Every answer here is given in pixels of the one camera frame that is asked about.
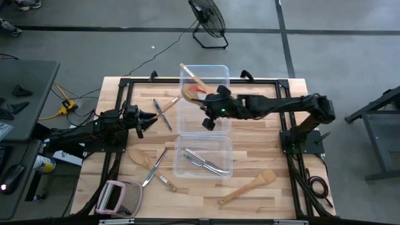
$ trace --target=person's foot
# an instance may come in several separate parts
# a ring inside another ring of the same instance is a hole
[[[22,1],[15,1],[19,10],[27,11],[30,9],[39,9],[42,6],[41,0],[22,0]]]
[[[13,37],[17,37],[22,32],[20,29],[14,27],[11,23],[2,20],[1,18],[0,18],[0,28],[8,31]]]

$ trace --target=concrete floor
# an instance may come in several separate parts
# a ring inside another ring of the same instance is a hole
[[[7,8],[1,17],[20,25],[117,26],[137,28],[186,28],[195,20],[185,0],[42,0],[36,11]],[[273,0],[216,1],[227,28],[278,29]],[[397,0],[281,0],[287,29],[399,30]],[[56,82],[77,95],[98,88],[104,76],[120,76],[152,58],[179,36],[178,32],[63,32],[24,31],[18,38],[0,36],[0,53],[21,59],[56,60],[61,68]],[[218,43],[207,34],[208,43]],[[226,50],[205,50],[182,36],[179,43],[134,72],[148,76],[177,76],[180,62],[224,64],[231,76],[243,69],[256,77],[288,78],[280,34],[228,33]],[[400,221],[400,179],[364,182],[367,174],[379,171],[378,163],[362,121],[352,125],[345,115],[400,84],[396,65],[399,36],[288,35],[297,78],[305,78],[309,93],[327,95],[334,103],[337,119],[321,126],[331,131],[324,141],[329,181],[336,212],[342,218],[384,223]],[[96,99],[80,102],[84,113]],[[59,109],[59,100],[49,95],[42,116]],[[65,118],[46,121],[50,127],[66,128]],[[42,202],[21,202],[14,219],[59,217],[63,213],[79,168],[63,166],[53,176],[51,190]]]

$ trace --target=wooden tabletop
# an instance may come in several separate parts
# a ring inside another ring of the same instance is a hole
[[[98,114],[114,109],[119,79],[120,77],[104,78],[96,109]],[[308,94],[304,79],[289,79],[289,85],[292,97]],[[232,84],[229,89],[233,94],[262,94],[276,98],[275,88],[270,84]],[[131,104],[137,104],[145,112],[155,113],[153,98],[156,98],[162,107],[178,94],[180,94],[179,84],[135,84]],[[161,119],[144,132],[143,139],[137,137],[134,129],[130,130],[127,152],[122,155],[118,179],[142,183],[149,173],[147,169],[131,161],[129,151],[133,149],[144,151],[154,164],[167,146],[170,150],[161,161],[159,171],[178,187],[176,192],[171,192],[160,179],[153,178],[144,188],[142,204],[135,218],[292,219],[296,217],[288,164],[281,152],[279,141],[281,130],[279,114],[271,113],[259,121],[232,119],[232,131],[227,135],[233,143],[232,178],[184,179],[176,177],[173,173],[173,149],[175,140],[179,136],[176,125],[177,108],[175,105],[165,113],[174,132],[170,132]],[[306,112],[296,112],[295,115],[298,124],[308,116]],[[79,211],[97,189],[103,161],[104,153],[101,152],[94,153],[84,161],[71,213]],[[304,163],[312,176],[322,177],[329,185],[325,167],[319,158],[305,155]],[[272,169],[277,176],[276,181],[248,191],[223,206],[218,204],[220,197],[250,183],[264,169]],[[304,194],[299,191],[299,195],[302,209],[306,212]],[[330,208],[325,200],[320,202],[330,213],[335,214],[334,209]]]

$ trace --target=metal tongs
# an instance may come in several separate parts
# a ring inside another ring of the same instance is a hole
[[[186,148],[185,151],[187,153],[189,153],[190,155],[184,154],[183,157],[185,157],[187,160],[189,160],[191,163],[195,164],[196,166],[202,166],[220,176],[227,176],[229,174],[229,171],[224,171],[223,169],[221,169],[217,165],[213,164],[212,162],[205,160],[203,157],[199,156],[192,150]]]

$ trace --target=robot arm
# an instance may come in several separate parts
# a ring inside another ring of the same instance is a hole
[[[319,94],[282,99],[239,94],[234,99],[227,87],[219,86],[217,94],[208,94],[205,100],[192,100],[202,103],[201,109],[209,117],[204,120],[203,126],[209,130],[214,129],[217,118],[258,120],[269,113],[306,111],[310,116],[300,125],[291,128],[291,140],[294,143],[303,143],[314,128],[335,119],[332,102]]]
[[[63,150],[81,158],[84,151],[117,152],[125,149],[130,129],[136,129],[137,136],[143,138],[143,131],[157,121],[154,116],[154,113],[142,112],[137,105],[128,104],[124,105],[123,111],[102,112],[85,125],[53,131],[43,139],[50,153]]]

